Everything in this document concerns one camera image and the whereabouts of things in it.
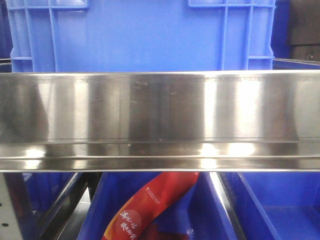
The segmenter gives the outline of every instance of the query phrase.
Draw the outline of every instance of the red plastic bag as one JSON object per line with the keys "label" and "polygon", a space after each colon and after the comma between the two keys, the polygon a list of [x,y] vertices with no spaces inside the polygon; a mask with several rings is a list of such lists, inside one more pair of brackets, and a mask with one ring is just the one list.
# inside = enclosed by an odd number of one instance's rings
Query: red plastic bag
{"label": "red plastic bag", "polygon": [[107,226],[101,240],[138,240],[157,216],[192,188],[198,176],[198,172],[161,173],[123,205]]}
{"label": "red plastic bag", "polygon": [[138,240],[188,240],[189,236],[180,233],[158,231],[158,225],[151,223],[140,235]]}

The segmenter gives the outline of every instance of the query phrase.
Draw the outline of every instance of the blue storage bin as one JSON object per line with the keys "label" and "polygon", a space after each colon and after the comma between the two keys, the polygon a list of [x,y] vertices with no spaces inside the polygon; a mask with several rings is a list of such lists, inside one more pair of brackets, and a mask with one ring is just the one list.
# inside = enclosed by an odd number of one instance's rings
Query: blue storage bin
{"label": "blue storage bin", "polygon": [[0,0],[0,59],[10,58],[11,49],[12,41],[7,6],[5,1]]}
{"label": "blue storage bin", "polygon": [[14,72],[271,69],[276,0],[7,0]]}
{"label": "blue storage bin", "polygon": [[224,175],[248,240],[319,240],[320,172]]}
{"label": "blue storage bin", "polygon": [[278,59],[289,59],[291,46],[288,42],[290,0],[276,0],[271,47]]}
{"label": "blue storage bin", "polygon": [[[104,173],[77,240],[100,240],[118,210],[158,174]],[[159,231],[188,234],[190,240],[236,240],[225,211],[207,172],[201,173],[196,185],[154,222]]]}
{"label": "blue storage bin", "polygon": [[48,210],[72,175],[72,172],[24,173],[32,210]]}

